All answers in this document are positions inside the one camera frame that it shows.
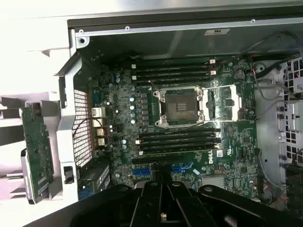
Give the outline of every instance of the dell logo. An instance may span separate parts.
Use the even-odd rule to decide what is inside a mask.
[[[209,152],[208,152],[208,164],[213,164],[214,162],[213,162],[213,151],[212,150],[210,150]]]

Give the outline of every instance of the motherboard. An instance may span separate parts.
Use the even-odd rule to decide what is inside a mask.
[[[102,66],[91,83],[94,138],[115,183],[171,166],[193,190],[205,184],[257,196],[256,116],[250,59],[134,61]]]

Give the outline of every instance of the blue pcie slot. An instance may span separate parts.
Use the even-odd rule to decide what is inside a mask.
[[[183,173],[185,170],[190,169],[193,166],[193,162],[191,162],[188,166],[172,166],[171,171],[173,173]],[[151,175],[151,172],[148,168],[141,169],[133,169],[132,173],[134,176],[143,176],[143,175]]]

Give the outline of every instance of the green circuit board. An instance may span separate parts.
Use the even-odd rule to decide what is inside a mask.
[[[91,89],[93,105],[106,110],[105,144],[99,148],[111,158],[114,182],[134,186],[137,181],[149,179],[149,174],[134,174],[134,170],[146,170],[150,163],[133,160],[160,158],[172,169],[181,168],[172,171],[173,179],[186,182],[194,190],[214,184],[248,198],[256,197],[252,63],[245,59],[211,65],[210,59],[220,60],[137,61],[103,67],[98,86]],[[161,92],[170,103],[160,101]],[[207,95],[198,97],[199,92]],[[208,101],[202,104],[199,98]],[[206,111],[208,118],[203,119],[201,115]],[[165,115],[169,127],[159,127],[157,123]],[[172,155],[177,160],[169,159]]]
[[[22,168],[29,178],[32,191],[28,198],[37,203],[39,195],[53,181],[52,153],[39,104],[29,104],[29,107],[22,108],[22,123],[27,145],[25,157],[28,162]]]

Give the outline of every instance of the cpu socket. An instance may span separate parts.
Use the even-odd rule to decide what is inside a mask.
[[[203,122],[199,108],[201,95],[201,88],[195,86],[153,91],[153,96],[159,99],[160,111],[160,119],[155,125],[162,128],[179,128]]]
[[[203,87],[172,87],[153,91],[159,101],[162,128],[189,127],[204,122],[235,122],[242,108],[235,85]]]

